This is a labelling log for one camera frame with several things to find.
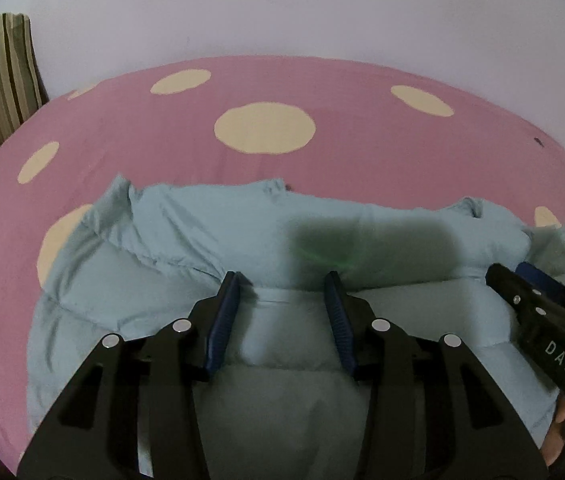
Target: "cream polka dot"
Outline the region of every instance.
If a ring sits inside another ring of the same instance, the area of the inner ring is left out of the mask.
[[[53,265],[58,252],[63,247],[67,238],[80,223],[80,220],[85,216],[85,213],[91,209],[91,204],[85,204],[72,212],[67,213],[52,225],[47,234],[44,235],[42,245],[40,246],[40,253],[38,253],[38,261],[36,267],[38,269],[38,281],[40,286],[43,286],[51,266]]]
[[[86,94],[90,90],[93,90],[97,86],[98,86],[98,83],[93,83],[93,84],[91,84],[91,85],[89,85],[85,88],[81,88],[80,90],[76,90],[75,92],[73,92],[73,94],[71,94],[69,97],[67,97],[67,100],[71,101],[72,99],[75,99],[76,97],[81,96],[82,94]]]
[[[303,110],[282,103],[230,108],[216,121],[216,138],[242,153],[290,153],[305,146],[316,124]]]
[[[27,184],[39,174],[47,164],[56,156],[58,152],[59,143],[54,140],[53,142],[48,142],[40,150],[35,152],[31,157],[27,159],[27,162],[21,168],[20,173],[18,173],[18,182],[20,184]]]
[[[190,88],[207,83],[211,78],[209,70],[202,70],[197,68],[190,68],[188,70],[181,70],[175,74],[163,77],[155,85],[151,87],[152,94],[169,95],[184,92]]]
[[[397,85],[391,87],[391,93],[394,94],[407,106],[411,106],[419,112],[424,112],[438,117],[453,116],[453,109],[442,99],[434,94],[425,92],[412,86]]]
[[[536,227],[547,227],[549,225],[562,227],[562,224],[554,216],[554,213],[552,213],[545,206],[538,206],[536,208],[536,211],[533,213],[533,220]]]

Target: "light blue cloth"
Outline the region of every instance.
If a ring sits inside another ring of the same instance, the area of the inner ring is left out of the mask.
[[[37,303],[30,428],[104,334],[151,335],[236,270],[242,302],[224,367],[194,390],[211,477],[353,478],[369,390],[341,369],[331,334],[322,283],[337,270],[407,333],[462,337],[539,444],[556,387],[510,343],[513,311],[484,281],[490,264],[525,259],[565,281],[565,228],[528,228],[469,198],[405,211],[303,196],[281,180],[136,190],[119,176]]]

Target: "folded fabric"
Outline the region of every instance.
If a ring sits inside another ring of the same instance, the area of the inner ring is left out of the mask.
[[[405,211],[303,196],[281,180],[136,190],[119,176],[58,254],[36,305],[30,427],[104,334],[152,335],[235,270],[242,301],[224,367],[194,390],[211,477],[353,478],[370,391],[339,363],[322,300],[337,270],[407,333],[463,338],[540,444],[557,389],[511,343],[514,313],[484,280],[490,264],[526,259],[565,281],[565,228],[528,228],[470,198]]]

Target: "pink bedsheet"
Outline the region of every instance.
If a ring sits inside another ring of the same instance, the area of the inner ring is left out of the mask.
[[[154,86],[189,69],[197,72]],[[168,93],[174,88],[182,91]],[[556,142],[467,92],[390,68],[224,57],[131,73],[69,97],[47,104],[0,149],[0,458],[13,470],[30,437],[26,342],[43,237],[117,173],[137,187],[283,177],[298,192],[396,208],[470,195],[530,224],[538,206],[565,223],[565,151]],[[240,108],[262,102],[286,107]],[[242,125],[234,114],[218,126],[230,108]],[[261,129],[241,133],[254,117]],[[53,141],[55,156],[20,184],[23,165]],[[293,151],[243,153],[250,150]]]

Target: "metal screw head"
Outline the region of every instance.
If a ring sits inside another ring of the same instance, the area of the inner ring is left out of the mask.
[[[192,322],[188,319],[176,319],[171,326],[176,332],[187,332],[192,327]]]
[[[378,317],[371,322],[371,327],[376,332],[387,332],[391,328],[391,323],[386,319]]]
[[[120,342],[120,338],[115,334],[109,334],[102,338],[102,346],[105,348],[113,348]]]
[[[452,348],[458,348],[462,343],[463,340],[455,334],[447,334],[443,341],[447,346],[451,346]]]

